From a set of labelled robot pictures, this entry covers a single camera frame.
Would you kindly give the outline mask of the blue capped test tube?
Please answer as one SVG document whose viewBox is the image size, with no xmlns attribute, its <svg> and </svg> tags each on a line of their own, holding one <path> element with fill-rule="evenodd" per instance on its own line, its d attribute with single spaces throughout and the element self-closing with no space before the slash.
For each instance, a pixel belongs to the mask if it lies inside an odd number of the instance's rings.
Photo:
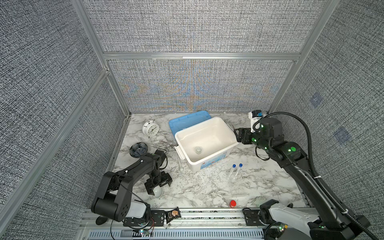
<svg viewBox="0 0 384 240">
<path fill-rule="evenodd" d="M 241 172 L 241 170 L 242 170 L 242 167 L 243 167 L 243 164 L 239 164 L 239 166 L 238 166 L 238 168 L 237 168 L 237 171 L 236 171 L 236 174 L 235 174 L 235 176 L 234 176 L 234 180 L 235 180 L 236 178 L 239 177 L 240 172 Z"/>
<path fill-rule="evenodd" d="M 231 167 L 230 173 L 228 175 L 228 180 L 231 180 L 234 177 L 234 175 L 236 174 L 236 171 L 237 171 L 237 165 L 233 164 Z"/>
</svg>

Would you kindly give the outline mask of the small white ceramic dish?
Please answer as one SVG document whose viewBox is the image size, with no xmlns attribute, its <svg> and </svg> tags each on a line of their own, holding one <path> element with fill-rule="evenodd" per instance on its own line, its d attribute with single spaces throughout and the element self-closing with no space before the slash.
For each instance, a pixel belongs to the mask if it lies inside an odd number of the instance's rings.
<svg viewBox="0 0 384 240">
<path fill-rule="evenodd" d="M 197 154 L 201 154 L 202 151 L 203 151 L 202 147 L 196 147 L 196 148 L 195 148 L 195 152 L 196 152 Z"/>
</svg>

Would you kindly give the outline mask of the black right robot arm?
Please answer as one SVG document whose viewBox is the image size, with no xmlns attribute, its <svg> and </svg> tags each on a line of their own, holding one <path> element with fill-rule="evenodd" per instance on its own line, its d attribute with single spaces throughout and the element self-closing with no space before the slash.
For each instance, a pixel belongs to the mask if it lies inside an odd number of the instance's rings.
<svg viewBox="0 0 384 240">
<path fill-rule="evenodd" d="M 295 116 L 304 127 L 307 135 L 308 151 L 305 152 L 297 143 L 284 139 L 282 123 L 273 114 L 261 118 L 256 123 L 258 130 L 253 128 L 235 129 L 239 143 L 255 145 L 256 149 L 266 151 L 268 160 L 275 161 L 297 183 L 304 195 L 317 211 L 311 217 L 297 211 L 292 206 L 284 206 L 277 200 L 269 200 L 260 205 L 258 211 L 244 209 L 246 222 L 258 220 L 266 226 L 265 238 L 273 225 L 290 226 L 313 240 L 353 240 L 361 233 L 371 239 L 377 237 L 368 229 L 371 225 L 363 215 L 356 215 L 334 195 L 322 177 L 317 173 L 312 153 L 312 138 L 306 123 Z"/>
</svg>

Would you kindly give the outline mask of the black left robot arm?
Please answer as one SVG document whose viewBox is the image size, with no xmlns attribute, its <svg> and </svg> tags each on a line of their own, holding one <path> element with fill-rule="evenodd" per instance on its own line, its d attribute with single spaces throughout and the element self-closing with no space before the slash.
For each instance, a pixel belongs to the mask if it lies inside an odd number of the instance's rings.
<svg viewBox="0 0 384 240">
<path fill-rule="evenodd" d="M 134 185 L 145 175 L 148 195 L 155 195 L 155 188 L 170 186 L 172 177 L 164 171 L 163 163 L 168 160 L 166 150 L 157 149 L 155 153 L 145 153 L 129 167 L 106 172 L 91 205 L 94 214 L 121 222 L 126 218 L 149 221 L 150 205 L 133 193 Z"/>
</svg>

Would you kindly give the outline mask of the white plastic storage bin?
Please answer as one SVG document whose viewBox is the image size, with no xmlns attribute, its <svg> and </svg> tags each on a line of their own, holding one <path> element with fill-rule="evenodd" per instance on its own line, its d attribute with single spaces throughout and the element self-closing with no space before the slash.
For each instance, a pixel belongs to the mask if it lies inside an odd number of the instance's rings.
<svg viewBox="0 0 384 240">
<path fill-rule="evenodd" d="M 234 131 L 219 117 L 179 131 L 175 139 L 179 158 L 193 173 L 228 157 L 239 144 Z M 202 147 L 201 154 L 195 152 L 196 147 Z"/>
</svg>

